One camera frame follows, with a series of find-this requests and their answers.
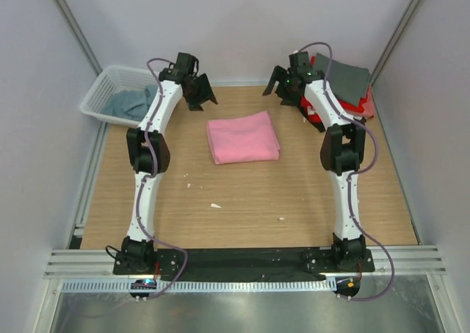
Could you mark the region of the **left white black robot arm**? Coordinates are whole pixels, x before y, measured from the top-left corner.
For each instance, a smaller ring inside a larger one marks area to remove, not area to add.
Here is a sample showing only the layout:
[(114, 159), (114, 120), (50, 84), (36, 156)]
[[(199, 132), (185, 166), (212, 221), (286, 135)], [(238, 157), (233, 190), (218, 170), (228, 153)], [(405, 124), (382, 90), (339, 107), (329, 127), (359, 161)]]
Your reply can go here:
[(197, 57), (180, 52), (176, 61), (167, 61), (168, 66), (159, 73), (151, 67), (156, 61), (147, 61), (156, 80), (155, 97), (138, 126), (126, 133), (134, 170), (134, 206), (127, 234), (115, 255), (114, 274), (147, 274), (156, 269), (153, 219), (159, 184), (170, 165), (165, 130), (177, 103), (183, 99), (189, 110), (201, 111), (205, 102), (217, 102), (207, 75), (199, 73)]

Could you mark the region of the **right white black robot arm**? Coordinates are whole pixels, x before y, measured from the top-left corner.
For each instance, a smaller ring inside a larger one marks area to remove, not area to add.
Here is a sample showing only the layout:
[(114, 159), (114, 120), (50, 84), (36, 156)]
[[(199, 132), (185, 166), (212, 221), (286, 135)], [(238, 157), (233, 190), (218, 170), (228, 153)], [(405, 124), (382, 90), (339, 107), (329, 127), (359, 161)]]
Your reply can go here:
[(331, 262), (339, 271), (354, 271), (366, 255), (364, 235), (352, 211), (358, 211), (357, 172), (364, 160), (365, 131), (353, 123), (330, 88), (326, 75), (315, 71), (307, 52), (289, 55), (289, 67), (275, 66), (263, 94), (274, 92), (282, 105), (307, 101), (325, 128), (320, 162), (333, 185), (336, 222)]

